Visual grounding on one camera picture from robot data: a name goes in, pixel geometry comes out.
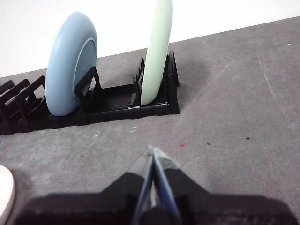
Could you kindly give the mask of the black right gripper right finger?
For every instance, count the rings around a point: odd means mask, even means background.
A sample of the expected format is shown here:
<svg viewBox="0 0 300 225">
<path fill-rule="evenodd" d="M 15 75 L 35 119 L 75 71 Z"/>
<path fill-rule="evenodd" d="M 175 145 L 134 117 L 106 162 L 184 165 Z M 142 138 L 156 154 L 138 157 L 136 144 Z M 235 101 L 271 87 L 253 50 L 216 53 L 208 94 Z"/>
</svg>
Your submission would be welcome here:
<svg viewBox="0 0 300 225">
<path fill-rule="evenodd" d="M 295 225 L 283 201 L 262 195 L 208 192 L 188 177 L 167 154 L 153 149 L 155 186 L 161 206 L 181 225 Z"/>
</svg>

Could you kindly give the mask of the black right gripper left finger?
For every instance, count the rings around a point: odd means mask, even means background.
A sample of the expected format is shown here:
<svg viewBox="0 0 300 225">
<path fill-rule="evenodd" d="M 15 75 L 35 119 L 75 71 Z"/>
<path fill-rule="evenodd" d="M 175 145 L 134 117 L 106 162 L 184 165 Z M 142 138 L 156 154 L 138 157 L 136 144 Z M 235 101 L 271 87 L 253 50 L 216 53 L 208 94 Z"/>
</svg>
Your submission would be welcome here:
<svg viewBox="0 0 300 225">
<path fill-rule="evenodd" d="M 103 191 L 33 198 L 22 208 L 15 224 L 135 225 L 151 205 L 152 166 L 153 149 L 149 148 Z"/>
</svg>

